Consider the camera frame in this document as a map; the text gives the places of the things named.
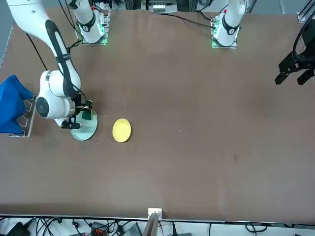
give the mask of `blue cloth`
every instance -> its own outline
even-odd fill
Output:
[[[17,119],[26,110],[23,100],[32,98],[33,93],[15,75],[11,75],[0,85],[0,133],[23,133]]]

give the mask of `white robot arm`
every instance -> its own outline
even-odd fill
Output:
[[[55,119],[62,128],[81,128],[79,123],[71,123],[69,119],[82,110],[81,99],[78,99],[81,80],[42,0],[7,0],[7,3],[17,25],[44,41],[57,60],[59,70],[44,71],[40,77],[40,92],[35,103],[37,113],[43,118]]]
[[[228,47],[234,43],[245,11],[244,0],[229,0],[226,13],[219,15],[218,32],[214,38],[222,46]]]
[[[104,36],[99,22],[101,22],[102,13],[91,10],[89,0],[66,0],[70,9],[73,10],[78,19],[81,35],[88,43],[96,43]]]

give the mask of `yellow disc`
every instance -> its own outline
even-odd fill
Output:
[[[123,143],[126,142],[131,134],[131,125],[126,119],[118,119],[113,125],[113,136],[114,139]]]

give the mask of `round plate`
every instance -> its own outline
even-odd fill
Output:
[[[126,119],[118,119],[113,125],[113,136],[114,139],[123,143],[126,142],[131,134],[131,125]]]
[[[76,116],[76,122],[81,122],[82,128],[80,129],[71,129],[72,136],[79,141],[88,140],[93,136],[97,128],[97,114],[96,111],[92,111],[92,120],[86,120],[82,118],[83,112],[80,112]]]

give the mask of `brown table surface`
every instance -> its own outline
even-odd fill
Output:
[[[67,45],[60,9],[48,11]],[[207,23],[197,13],[181,13]],[[212,49],[207,28],[119,10],[107,46],[71,50],[98,129],[78,142],[35,116],[29,139],[0,136],[0,212],[314,223],[315,85],[278,64],[296,16],[245,15],[237,50]],[[34,41],[49,69],[50,49]],[[44,68],[15,25],[0,70],[35,94]],[[129,142],[112,137],[119,118]]]

